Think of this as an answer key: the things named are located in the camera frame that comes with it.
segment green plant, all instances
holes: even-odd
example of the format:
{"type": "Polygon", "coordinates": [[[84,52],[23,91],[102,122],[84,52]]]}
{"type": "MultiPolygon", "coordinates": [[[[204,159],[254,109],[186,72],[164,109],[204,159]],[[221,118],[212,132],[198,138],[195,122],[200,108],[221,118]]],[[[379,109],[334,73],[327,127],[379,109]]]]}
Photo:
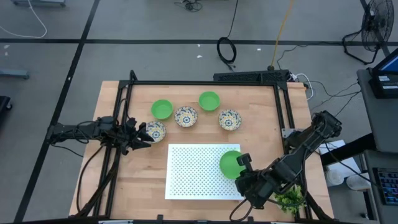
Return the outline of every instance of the green plant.
{"type": "MultiPolygon", "coordinates": [[[[293,204],[298,203],[303,200],[303,195],[301,194],[301,187],[300,186],[293,186],[290,188],[285,194],[283,195],[274,195],[275,200],[284,204],[293,204]]],[[[304,207],[304,203],[300,205],[287,207],[287,206],[280,206],[280,209],[284,212],[290,212],[292,214],[296,214],[299,212],[300,208],[304,207]]]]}

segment blue and white patterned bowl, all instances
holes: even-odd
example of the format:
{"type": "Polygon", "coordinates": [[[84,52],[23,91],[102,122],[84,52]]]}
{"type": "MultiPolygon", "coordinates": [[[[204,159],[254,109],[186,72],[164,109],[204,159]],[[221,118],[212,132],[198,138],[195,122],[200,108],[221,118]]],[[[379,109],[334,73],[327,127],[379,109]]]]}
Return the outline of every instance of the blue and white patterned bowl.
{"type": "Polygon", "coordinates": [[[242,117],[235,110],[223,110],[218,116],[218,122],[225,130],[234,131],[241,126],[242,117]]]}
{"type": "Polygon", "coordinates": [[[151,121],[147,123],[146,132],[157,143],[166,136],[166,127],[160,121],[151,121]]]}
{"type": "Polygon", "coordinates": [[[187,128],[196,123],[198,113],[190,106],[182,106],[175,112],[174,118],[179,126],[187,128]]]}

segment gray floor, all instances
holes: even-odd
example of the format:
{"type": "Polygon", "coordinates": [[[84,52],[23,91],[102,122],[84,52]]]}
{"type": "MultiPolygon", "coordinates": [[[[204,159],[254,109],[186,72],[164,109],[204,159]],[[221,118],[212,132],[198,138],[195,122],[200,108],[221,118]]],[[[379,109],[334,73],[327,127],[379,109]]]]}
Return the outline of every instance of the gray floor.
{"type": "MultiPolygon", "coordinates": [[[[101,0],[88,38],[217,39],[228,33],[234,1],[203,0],[203,9],[197,13],[189,13],[173,2],[101,0]]],[[[67,0],[64,9],[36,6],[37,14],[49,30],[46,38],[80,38],[92,3],[93,0],[67,0]]],[[[288,0],[239,2],[231,38],[275,40],[288,3],[288,0]]],[[[359,29],[362,14],[359,0],[301,0],[295,3],[282,39],[339,41],[343,35],[359,29]]],[[[42,33],[29,9],[14,6],[10,1],[0,2],[0,26],[25,35],[42,33]]],[[[12,36],[0,30],[0,38],[12,36]]],[[[398,32],[393,31],[390,40],[398,41],[398,32]]],[[[26,69],[31,74],[29,80],[0,79],[0,95],[9,95],[14,101],[14,108],[0,129],[0,223],[13,221],[76,47],[77,44],[0,44],[0,67],[26,69]]],[[[237,72],[265,70],[271,62],[274,49],[271,45],[236,47],[237,72]]],[[[280,46],[277,57],[292,47],[280,46]]],[[[350,50],[361,57],[372,56],[362,47],[350,50]]],[[[377,62],[382,59],[379,54],[377,62]]],[[[297,48],[286,53],[281,64],[293,73],[305,73],[311,80],[323,82],[330,93],[354,83],[356,71],[365,68],[347,57],[342,47],[333,46],[297,48]]],[[[60,122],[73,124],[92,119],[101,82],[127,79],[130,69],[140,80],[211,80],[214,73],[228,72],[217,56],[215,45],[86,44],[60,122]]],[[[328,98],[320,85],[314,83],[313,87],[315,96],[308,102],[310,108],[328,98]]],[[[359,87],[350,90],[358,91],[359,87]]],[[[312,112],[328,110],[335,114],[347,100],[334,98],[312,112]]],[[[370,132],[361,95],[353,98],[338,118],[343,122],[339,138],[347,142],[370,132]]],[[[84,146],[74,141],[64,145],[79,153],[84,151],[84,146]]],[[[50,148],[25,220],[66,217],[80,165],[79,157],[50,148]]],[[[349,191],[342,185],[330,188],[330,195],[336,218],[367,222],[359,217],[360,212],[366,211],[362,193],[349,191]]]]}

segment white pegboard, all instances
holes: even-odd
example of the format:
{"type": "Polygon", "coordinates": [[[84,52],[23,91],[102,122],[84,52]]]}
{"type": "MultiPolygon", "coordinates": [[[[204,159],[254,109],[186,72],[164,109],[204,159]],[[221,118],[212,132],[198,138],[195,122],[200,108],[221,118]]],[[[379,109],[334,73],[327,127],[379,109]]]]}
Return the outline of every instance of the white pegboard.
{"type": "Polygon", "coordinates": [[[221,156],[239,144],[169,144],[165,199],[242,200],[220,170],[221,156]]]}

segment wooden tabletop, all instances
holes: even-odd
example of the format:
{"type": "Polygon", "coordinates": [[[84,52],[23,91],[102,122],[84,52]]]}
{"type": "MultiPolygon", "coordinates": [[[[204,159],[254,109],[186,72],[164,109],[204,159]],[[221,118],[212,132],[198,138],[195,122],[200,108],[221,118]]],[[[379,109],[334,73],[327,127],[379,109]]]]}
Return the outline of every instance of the wooden tabletop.
{"type": "MultiPolygon", "coordinates": [[[[94,119],[112,115],[118,82],[103,82],[99,93],[94,119]]],[[[311,123],[307,99],[302,83],[288,83],[290,102],[296,128],[307,128],[311,123]]],[[[138,123],[153,121],[150,107],[154,101],[167,99],[174,110],[180,106],[192,106],[198,112],[198,121],[191,128],[182,128],[171,117],[162,121],[167,135],[150,148],[138,149],[122,156],[119,165],[111,218],[156,219],[163,214],[165,220],[228,220],[232,209],[239,203],[231,200],[165,200],[167,149],[169,144],[240,144],[243,153],[250,153],[253,169],[264,169],[274,159],[283,155],[282,140],[275,107],[274,91],[269,86],[183,86],[183,85],[134,85],[129,115],[138,123]],[[203,111],[198,105],[204,91],[215,91],[221,99],[220,107],[213,112],[203,111]],[[242,125],[235,131],[225,131],[218,124],[219,112],[234,109],[242,116],[242,125]]],[[[280,99],[287,124],[283,93],[280,99]]],[[[99,148],[99,142],[90,141],[86,147],[82,166],[99,148]]],[[[90,199],[98,186],[105,150],[88,165],[82,182],[81,207],[90,199]]],[[[306,162],[308,191],[329,216],[333,216],[322,164],[317,154],[306,162]]],[[[102,199],[101,213],[108,191],[102,199]]],[[[76,213],[76,193],[70,214],[76,213]]],[[[242,217],[249,204],[242,206],[234,218],[242,217]]],[[[255,221],[293,221],[290,214],[276,205],[266,203],[264,210],[253,210],[255,221]]]]}

